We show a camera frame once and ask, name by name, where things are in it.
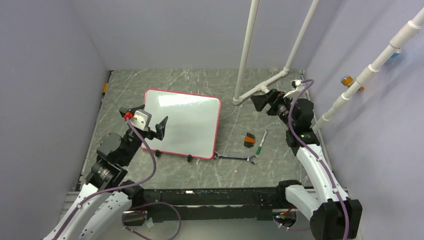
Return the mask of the green whiteboard marker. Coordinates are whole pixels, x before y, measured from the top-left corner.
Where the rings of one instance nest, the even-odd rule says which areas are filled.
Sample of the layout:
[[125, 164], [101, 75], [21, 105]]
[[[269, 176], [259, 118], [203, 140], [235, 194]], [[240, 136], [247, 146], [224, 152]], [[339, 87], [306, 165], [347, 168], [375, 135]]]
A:
[[260, 152], [261, 152], [261, 150], [262, 150], [262, 148], [263, 148], [263, 145], [264, 145], [264, 142], [265, 142], [265, 140], [266, 140], [266, 137], [267, 137], [267, 135], [268, 135], [268, 133], [269, 133], [269, 131], [268, 130], [265, 130], [265, 132], [264, 132], [264, 134], [263, 134], [263, 136], [262, 136], [262, 139], [261, 139], [261, 141], [260, 141], [260, 143], [259, 143], [259, 146], [258, 146], [258, 148], [257, 148], [257, 150], [256, 150], [256, 155], [259, 155], [260, 154]]

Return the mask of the pink framed whiteboard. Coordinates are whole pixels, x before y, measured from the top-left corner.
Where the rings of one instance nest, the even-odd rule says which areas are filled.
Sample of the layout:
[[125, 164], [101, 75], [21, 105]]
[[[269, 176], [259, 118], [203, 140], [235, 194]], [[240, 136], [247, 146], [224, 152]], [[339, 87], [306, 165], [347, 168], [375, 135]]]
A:
[[210, 160], [215, 155], [221, 100], [215, 96], [150, 88], [144, 94], [145, 111], [154, 127], [168, 118], [163, 140], [148, 140], [160, 153]]

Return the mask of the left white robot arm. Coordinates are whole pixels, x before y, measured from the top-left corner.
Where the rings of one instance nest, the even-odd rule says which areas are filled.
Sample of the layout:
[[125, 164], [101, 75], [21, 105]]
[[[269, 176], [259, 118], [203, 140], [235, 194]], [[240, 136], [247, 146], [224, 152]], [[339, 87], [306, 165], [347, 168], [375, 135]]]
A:
[[151, 129], [152, 115], [141, 105], [122, 107], [120, 115], [128, 125], [123, 136], [111, 132], [100, 140], [96, 163], [86, 176], [85, 183], [47, 240], [95, 240], [126, 210], [137, 210], [144, 203], [140, 182], [124, 181], [131, 160], [147, 140], [163, 140], [166, 116]]

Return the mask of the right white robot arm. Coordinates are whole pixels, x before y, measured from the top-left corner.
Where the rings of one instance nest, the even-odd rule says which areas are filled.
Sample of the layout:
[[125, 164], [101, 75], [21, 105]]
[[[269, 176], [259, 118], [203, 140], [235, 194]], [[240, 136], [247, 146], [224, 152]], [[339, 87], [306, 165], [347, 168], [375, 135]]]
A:
[[295, 180], [281, 181], [275, 194], [276, 203], [291, 204], [309, 220], [316, 240], [354, 240], [358, 236], [363, 207], [351, 199], [330, 170], [321, 143], [311, 125], [314, 104], [305, 98], [286, 97], [276, 89], [251, 97], [255, 110], [269, 106], [267, 115], [278, 116], [288, 127], [286, 143], [300, 161], [315, 190], [312, 196]]

